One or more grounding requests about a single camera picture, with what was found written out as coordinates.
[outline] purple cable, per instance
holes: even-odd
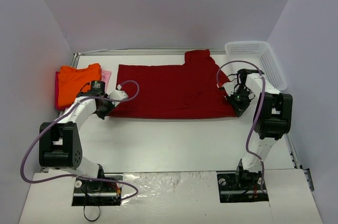
[[[247,137],[247,141],[246,141],[246,143],[245,143],[245,149],[246,149],[246,151],[247,151],[249,154],[252,154],[253,156],[257,157],[257,158],[260,160],[260,162],[261,162],[261,165],[262,165],[262,176],[261,176],[261,182],[260,182],[260,190],[261,190],[263,193],[266,193],[266,191],[263,190],[263,184],[264,184],[264,171],[265,171],[265,169],[264,169],[264,162],[262,161],[262,157],[260,157],[260,156],[259,156],[258,154],[256,154],[256,153],[250,151],[250,149],[249,149],[249,142],[250,142],[252,133],[254,132],[254,129],[255,129],[255,127],[256,127],[256,124],[257,124],[257,121],[258,121],[258,118],[259,118],[259,115],[260,115],[260,112],[261,112],[262,106],[263,106],[264,95],[265,95],[265,84],[266,84],[266,83],[265,83],[265,78],[263,77],[263,75],[262,75],[262,73],[261,73],[261,70],[260,70],[255,64],[250,63],[250,62],[248,62],[248,61],[244,61],[244,60],[233,60],[233,61],[230,61],[230,62],[228,62],[228,63],[225,63],[224,65],[222,65],[222,66],[220,67],[220,69],[218,69],[217,74],[216,74],[216,81],[217,81],[217,85],[218,85],[219,87],[221,87],[221,86],[220,86],[220,83],[219,83],[219,73],[220,73],[221,69],[222,69],[223,67],[225,67],[226,65],[231,64],[231,63],[235,63],[235,62],[246,63],[246,64],[249,64],[249,65],[255,67],[255,68],[258,70],[258,73],[259,73],[259,75],[261,76],[261,79],[262,79],[262,84],[263,84],[263,86],[262,86],[262,93],[261,93],[261,96],[260,96],[260,102],[259,102],[259,104],[258,104],[257,113],[256,113],[256,115],[255,115],[255,118],[254,118],[254,120],[253,120],[252,126],[251,126],[251,128],[250,128],[250,131],[249,131],[249,134],[248,134],[248,137]]]
[[[74,174],[65,174],[65,175],[57,175],[57,176],[53,176],[51,178],[46,178],[46,179],[41,179],[41,180],[30,180],[26,177],[25,173],[24,173],[24,168],[25,168],[25,163],[27,161],[27,158],[29,156],[29,154],[31,153],[33,147],[37,144],[37,142],[40,140],[40,138],[48,131],[50,130],[57,122],[59,122],[60,120],[64,119],[65,117],[69,116],[79,105],[81,102],[87,101],[89,99],[99,99],[99,100],[105,100],[105,101],[116,101],[116,102],[126,102],[126,101],[131,101],[133,100],[139,93],[139,85],[135,80],[126,80],[123,83],[121,83],[120,85],[123,86],[126,83],[132,82],[136,85],[137,87],[137,91],[136,93],[125,100],[113,100],[113,99],[109,99],[109,98],[104,98],[104,97],[99,97],[99,96],[89,96],[89,97],[85,97],[83,99],[81,99],[78,103],[76,103],[67,113],[63,114],[62,116],[58,117],[56,120],[54,120],[49,126],[47,126],[42,132],[40,132],[40,134],[35,138],[35,140],[33,141],[33,143],[30,145],[30,147],[28,148],[27,152],[25,153],[21,165],[20,165],[20,175],[21,178],[26,182],[26,183],[30,183],[30,184],[36,184],[36,183],[43,183],[43,182],[47,182],[47,181],[52,181],[54,179],[58,179],[58,178],[66,178],[66,177],[73,177],[76,178],[77,175]],[[79,178],[84,179],[84,180],[91,180],[91,181],[99,181],[99,182],[108,182],[108,183],[120,183],[120,184],[124,184],[127,186],[132,187],[136,192],[133,193],[132,195],[129,195],[127,197],[122,198],[121,200],[126,200],[129,199],[135,195],[138,194],[138,189],[127,182],[123,182],[123,181],[115,181],[115,180],[110,180],[110,179],[100,179],[100,178],[87,178],[85,176],[79,176]]]

